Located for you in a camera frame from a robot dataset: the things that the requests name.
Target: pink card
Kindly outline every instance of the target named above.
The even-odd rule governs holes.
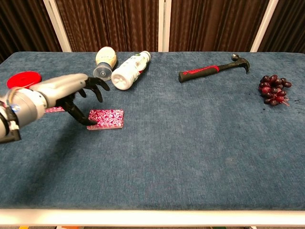
[[[45,113],[62,112],[65,111],[61,106],[55,106],[44,110]]]
[[[91,110],[89,120],[97,121],[96,125],[87,126],[88,130],[117,129],[124,125],[123,110]]]

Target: red plastic lid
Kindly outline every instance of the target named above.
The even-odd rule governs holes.
[[[13,75],[8,81],[7,81],[7,87],[24,87],[29,88],[32,85],[41,82],[41,75],[37,72],[22,72],[18,73],[16,75]]]

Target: robotic arm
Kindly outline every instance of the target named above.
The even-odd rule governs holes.
[[[85,88],[92,90],[102,102],[97,85],[109,91],[109,86],[102,79],[82,73],[55,77],[29,89],[12,88],[0,98],[0,142],[20,140],[19,128],[41,118],[46,108],[54,106],[62,106],[83,125],[95,125],[96,122],[85,117],[73,100],[76,92],[85,98]]]

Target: hammer handle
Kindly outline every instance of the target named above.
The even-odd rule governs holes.
[[[199,68],[194,70],[188,70],[184,72],[179,72],[179,82],[184,82],[199,77],[204,77],[207,75],[212,75],[219,72],[219,67],[216,65],[208,66],[205,68]]]

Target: white plastic bottle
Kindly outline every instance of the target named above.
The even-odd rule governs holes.
[[[93,70],[93,76],[102,80],[111,79],[113,67],[117,61],[116,53],[113,48],[105,46],[101,48],[95,57],[96,68]]]
[[[145,69],[150,59],[150,53],[143,51],[126,60],[111,75],[111,81],[114,86],[120,90],[130,88]]]

